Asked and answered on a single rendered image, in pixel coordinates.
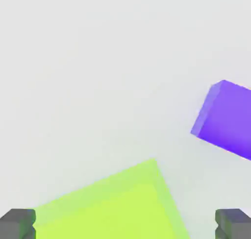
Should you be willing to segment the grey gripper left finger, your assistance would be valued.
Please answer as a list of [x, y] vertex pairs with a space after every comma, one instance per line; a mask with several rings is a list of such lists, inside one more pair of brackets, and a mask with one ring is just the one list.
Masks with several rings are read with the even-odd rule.
[[0, 218], [0, 239], [36, 239], [34, 209], [11, 209]]

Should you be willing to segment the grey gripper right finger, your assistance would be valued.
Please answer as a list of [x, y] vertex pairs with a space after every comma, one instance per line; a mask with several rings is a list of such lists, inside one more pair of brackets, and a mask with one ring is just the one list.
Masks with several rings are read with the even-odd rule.
[[215, 239], [251, 239], [251, 217], [240, 209], [217, 209]]

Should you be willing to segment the large lime green box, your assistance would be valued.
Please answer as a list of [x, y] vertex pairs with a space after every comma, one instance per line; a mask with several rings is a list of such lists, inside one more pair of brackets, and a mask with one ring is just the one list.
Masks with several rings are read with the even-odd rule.
[[154, 159], [35, 211], [36, 239], [190, 239]]

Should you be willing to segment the large purple box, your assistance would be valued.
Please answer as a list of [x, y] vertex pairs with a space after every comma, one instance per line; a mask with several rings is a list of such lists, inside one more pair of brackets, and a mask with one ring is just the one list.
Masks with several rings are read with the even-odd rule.
[[251, 161], [251, 90], [227, 80], [212, 85], [191, 134]]

